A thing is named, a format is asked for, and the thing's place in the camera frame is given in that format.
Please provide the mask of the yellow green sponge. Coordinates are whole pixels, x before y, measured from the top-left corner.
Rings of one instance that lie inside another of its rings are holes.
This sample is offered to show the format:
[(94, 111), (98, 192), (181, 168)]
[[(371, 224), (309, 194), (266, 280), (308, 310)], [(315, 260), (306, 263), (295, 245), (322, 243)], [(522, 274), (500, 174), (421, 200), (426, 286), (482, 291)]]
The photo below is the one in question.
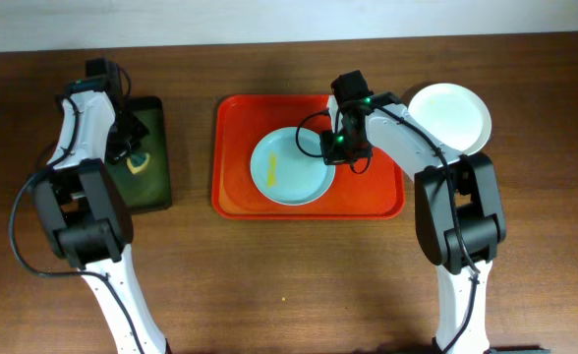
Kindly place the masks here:
[(150, 154), (148, 152), (133, 152), (126, 158), (127, 167), (133, 175), (145, 171), (149, 162)]

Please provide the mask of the light blue plate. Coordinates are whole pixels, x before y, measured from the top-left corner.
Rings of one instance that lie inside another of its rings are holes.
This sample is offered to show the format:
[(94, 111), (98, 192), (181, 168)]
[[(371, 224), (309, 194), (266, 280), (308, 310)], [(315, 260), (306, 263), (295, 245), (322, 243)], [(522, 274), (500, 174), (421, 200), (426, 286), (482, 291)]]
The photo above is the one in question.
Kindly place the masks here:
[(336, 168), (326, 165), (319, 150), (319, 135), (296, 127), (277, 129), (263, 137), (250, 158), (256, 188), (276, 204), (297, 207), (322, 197), (334, 181)]

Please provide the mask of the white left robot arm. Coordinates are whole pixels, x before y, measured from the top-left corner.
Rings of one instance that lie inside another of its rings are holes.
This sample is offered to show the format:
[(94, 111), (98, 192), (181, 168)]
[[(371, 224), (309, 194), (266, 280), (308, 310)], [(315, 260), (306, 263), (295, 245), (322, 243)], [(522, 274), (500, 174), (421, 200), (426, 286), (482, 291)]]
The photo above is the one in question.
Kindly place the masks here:
[(58, 97), (59, 140), (28, 189), (52, 252), (69, 263), (66, 276), (90, 287), (118, 352), (167, 353), (134, 271), (131, 214), (106, 168), (131, 156), (148, 130), (118, 64), (91, 59), (85, 70)]

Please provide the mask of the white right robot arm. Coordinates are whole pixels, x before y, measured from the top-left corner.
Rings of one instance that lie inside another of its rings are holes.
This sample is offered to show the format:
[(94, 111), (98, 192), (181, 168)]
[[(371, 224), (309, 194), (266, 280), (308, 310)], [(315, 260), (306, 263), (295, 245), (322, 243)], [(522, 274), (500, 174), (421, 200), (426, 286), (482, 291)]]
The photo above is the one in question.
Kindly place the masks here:
[(489, 353), (486, 297), (506, 224), (491, 159), (481, 149), (490, 113), (464, 111), (468, 89), (426, 115), (391, 92), (375, 93), (352, 71), (330, 85), (330, 129), (320, 135), (327, 165), (353, 165), (383, 151), (414, 183), (416, 236), (437, 276), (436, 353)]

